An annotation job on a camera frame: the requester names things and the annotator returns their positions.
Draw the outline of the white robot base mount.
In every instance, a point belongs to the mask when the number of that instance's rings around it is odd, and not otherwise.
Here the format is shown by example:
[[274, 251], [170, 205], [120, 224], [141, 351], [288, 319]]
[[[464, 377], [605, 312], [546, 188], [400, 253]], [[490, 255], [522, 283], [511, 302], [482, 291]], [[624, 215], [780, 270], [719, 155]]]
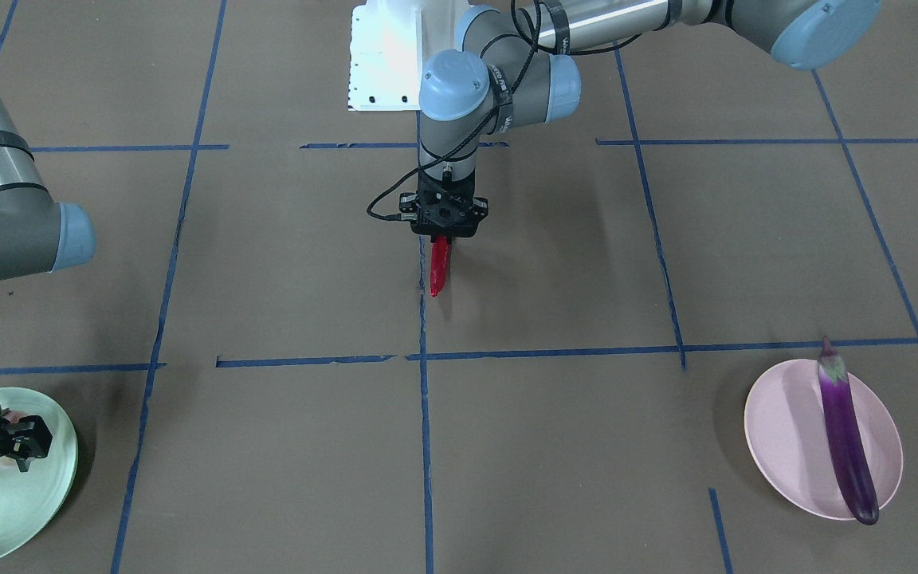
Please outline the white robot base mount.
[[347, 108], [418, 110], [423, 65], [455, 46], [469, 1], [367, 1], [352, 11]]

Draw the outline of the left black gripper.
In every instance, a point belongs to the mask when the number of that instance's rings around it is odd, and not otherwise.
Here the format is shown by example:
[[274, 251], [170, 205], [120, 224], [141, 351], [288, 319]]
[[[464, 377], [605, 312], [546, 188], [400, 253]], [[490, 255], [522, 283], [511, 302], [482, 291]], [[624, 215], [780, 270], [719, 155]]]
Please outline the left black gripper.
[[398, 197], [398, 211], [415, 234], [471, 238], [488, 217], [488, 200], [474, 192], [475, 173], [457, 181], [421, 174], [418, 189]]

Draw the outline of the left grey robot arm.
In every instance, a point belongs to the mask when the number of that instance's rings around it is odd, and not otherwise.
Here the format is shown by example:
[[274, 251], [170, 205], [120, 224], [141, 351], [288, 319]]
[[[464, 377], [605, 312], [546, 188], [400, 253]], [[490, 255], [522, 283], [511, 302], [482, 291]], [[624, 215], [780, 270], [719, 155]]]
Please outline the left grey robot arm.
[[717, 23], [792, 69], [818, 69], [851, 49], [878, 1], [532, 1], [474, 5], [455, 45], [424, 62], [419, 81], [418, 184], [387, 222], [433, 239], [470, 238], [488, 217], [475, 195], [485, 136], [571, 116], [582, 98], [576, 58], [612, 52], [681, 23]]

